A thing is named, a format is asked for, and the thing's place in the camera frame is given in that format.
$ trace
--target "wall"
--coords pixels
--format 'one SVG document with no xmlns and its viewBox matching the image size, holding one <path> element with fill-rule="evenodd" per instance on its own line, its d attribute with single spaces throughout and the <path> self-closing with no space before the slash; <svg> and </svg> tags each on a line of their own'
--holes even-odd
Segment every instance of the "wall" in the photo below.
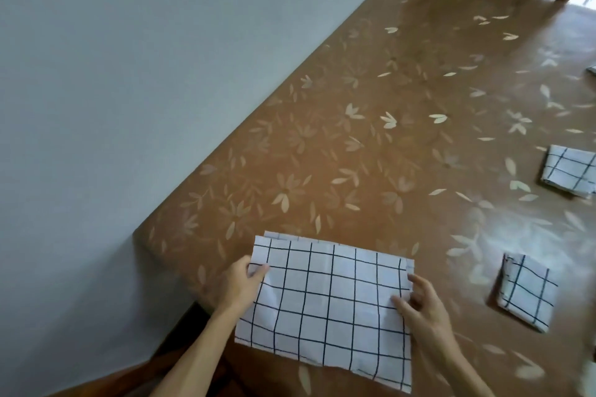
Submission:
<svg viewBox="0 0 596 397">
<path fill-rule="evenodd" d="M 0 393 L 147 358 L 188 295 L 130 234 L 361 1 L 0 0 Z"/>
</svg>

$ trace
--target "person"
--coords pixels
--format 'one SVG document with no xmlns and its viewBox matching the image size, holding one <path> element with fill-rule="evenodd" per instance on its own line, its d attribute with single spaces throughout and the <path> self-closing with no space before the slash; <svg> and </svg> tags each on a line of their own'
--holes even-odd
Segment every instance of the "person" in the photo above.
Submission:
<svg viewBox="0 0 596 397">
<path fill-rule="evenodd" d="M 205 397 L 225 344 L 236 323 L 255 301 L 259 284 L 269 270 L 260 266 L 248 276 L 250 257 L 227 270 L 227 287 L 205 329 L 168 372 L 150 397 Z M 391 299 L 409 326 L 415 341 L 457 397 L 494 397 L 494 394 L 463 356 L 455 340 L 445 306 L 430 281 L 408 274 L 413 282 L 410 301 Z"/>
</svg>

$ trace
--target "brown table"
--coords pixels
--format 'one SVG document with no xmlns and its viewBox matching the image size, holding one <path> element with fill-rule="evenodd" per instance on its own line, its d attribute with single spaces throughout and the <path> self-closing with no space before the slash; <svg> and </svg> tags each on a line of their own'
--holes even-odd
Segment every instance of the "brown table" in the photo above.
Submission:
<svg viewBox="0 0 596 397">
<path fill-rule="evenodd" d="M 596 13 L 576 6 L 366 0 L 137 239 L 205 306 L 264 230 L 413 257 L 497 395 L 572 395 L 596 327 L 595 211 L 537 179 L 548 145 L 596 149 L 595 45 Z M 506 250 L 563 273 L 547 334 L 486 304 Z M 302 395 L 299 370 L 313 395 L 397 393 L 239 345 L 225 355 L 262 396 Z M 413 394 L 451 395 L 413 356 Z"/>
</svg>

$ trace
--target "cloth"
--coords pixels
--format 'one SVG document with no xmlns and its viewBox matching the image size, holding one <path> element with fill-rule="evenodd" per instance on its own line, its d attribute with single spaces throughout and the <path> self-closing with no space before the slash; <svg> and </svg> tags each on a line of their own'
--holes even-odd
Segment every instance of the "cloth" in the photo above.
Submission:
<svg viewBox="0 0 596 397">
<path fill-rule="evenodd" d="M 341 367 L 410 393 L 410 333 L 390 298 L 409 296 L 413 260 L 266 235 L 255 237 L 249 273 L 265 263 L 271 269 L 239 320 L 235 341 L 312 365 Z"/>
<path fill-rule="evenodd" d="M 587 198 L 596 192 L 596 153 L 552 145 L 542 181 Z"/>
<path fill-rule="evenodd" d="M 557 274 L 551 269 L 527 255 L 505 254 L 500 307 L 546 333 L 557 293 Z"/>
</svg>

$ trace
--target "brown tablecloth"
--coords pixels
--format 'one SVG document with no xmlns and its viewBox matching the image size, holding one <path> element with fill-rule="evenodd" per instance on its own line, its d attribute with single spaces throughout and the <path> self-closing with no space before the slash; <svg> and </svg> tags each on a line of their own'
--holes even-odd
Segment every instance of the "brown tablecloth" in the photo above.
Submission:
<svg viewBox="0 0 596 397">
<path fill-rule="evenodd" d="M 412 257 L 497 395 L 572 395 L 596 327 L 595 211 L 538 178 L 549 145 L 596 149 L 595 45 L 596 13 L 575 6 L 366 0 L 137 240 L 205 305 L 264 230 Z M 503 251 L 562 271 L 547 334 L 486 303 Z M 225 355 L 258 395 L 397 393 L 243 346 Z M 451 395 L 416 347 L 413 394 Z"/>
</svg>

